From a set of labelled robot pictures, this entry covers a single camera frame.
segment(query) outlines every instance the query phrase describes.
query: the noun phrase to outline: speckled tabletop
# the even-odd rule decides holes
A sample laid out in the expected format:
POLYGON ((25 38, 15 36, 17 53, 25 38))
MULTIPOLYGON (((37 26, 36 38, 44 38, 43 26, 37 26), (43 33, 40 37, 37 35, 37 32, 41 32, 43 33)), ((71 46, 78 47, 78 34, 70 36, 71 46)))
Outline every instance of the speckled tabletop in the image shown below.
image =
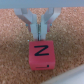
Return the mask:
MULTIPOLYGON (((30 10, 40 23, 47 8, 30 10)), ((28 63, 32 34, 13 9, 0 9, 0 84, 40 84, 84 64, 84 8, 62 8, 46 40, 54 41, 55 69, 32 71, 28 63)))

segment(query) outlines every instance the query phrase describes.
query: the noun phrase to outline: brown surface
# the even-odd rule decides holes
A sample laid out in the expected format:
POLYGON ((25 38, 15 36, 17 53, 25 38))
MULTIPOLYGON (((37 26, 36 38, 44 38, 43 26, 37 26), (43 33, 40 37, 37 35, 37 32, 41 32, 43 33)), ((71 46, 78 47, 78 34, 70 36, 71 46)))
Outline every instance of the brown surface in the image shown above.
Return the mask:
MULTIPOLYGON (((38 22, 46 10, 31 9, 38 22)), ((0 84, 40 84, 84 64, 84 8, 62 8, 47 34, 54 41, 54 70, 31 71, 27 40, 33 41, 32 34, 13 9, 0 9, 0 84)))

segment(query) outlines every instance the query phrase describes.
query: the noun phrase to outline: red block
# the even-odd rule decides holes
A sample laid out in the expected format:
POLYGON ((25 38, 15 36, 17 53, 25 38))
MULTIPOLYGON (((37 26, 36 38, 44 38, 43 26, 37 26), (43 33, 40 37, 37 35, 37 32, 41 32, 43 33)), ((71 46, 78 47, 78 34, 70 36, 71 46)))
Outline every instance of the red block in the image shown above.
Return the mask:
POLYGON ((29 64, 32 70, 47 70, 55 67, 53 41, 29 43, 29 64))

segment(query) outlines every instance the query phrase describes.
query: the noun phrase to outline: pink cube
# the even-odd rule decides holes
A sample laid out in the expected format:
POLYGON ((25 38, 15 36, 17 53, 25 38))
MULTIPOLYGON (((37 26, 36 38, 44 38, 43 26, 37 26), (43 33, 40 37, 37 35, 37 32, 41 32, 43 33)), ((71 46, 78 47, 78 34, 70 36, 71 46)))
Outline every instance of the pink cube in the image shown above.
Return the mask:
POLYGON ((32 70, 47 70, 55 67, 53 41, 29 43, 29 64, 32 70))

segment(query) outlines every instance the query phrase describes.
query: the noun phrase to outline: cork surface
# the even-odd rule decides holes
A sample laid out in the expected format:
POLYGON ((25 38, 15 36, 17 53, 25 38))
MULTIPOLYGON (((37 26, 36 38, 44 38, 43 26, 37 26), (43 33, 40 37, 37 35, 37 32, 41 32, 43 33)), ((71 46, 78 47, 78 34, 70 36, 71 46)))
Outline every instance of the cork surface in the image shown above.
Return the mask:
MULTIPOLYGON (((46 10, 31 9, 38 23, 46 10)), ((84 8, 62 8, 46 40, 54 41, 55 69, 32 71, 28 63, 32 34, 13 9, 0 9, 0 84, 40 84, 84 64, 84 8)))

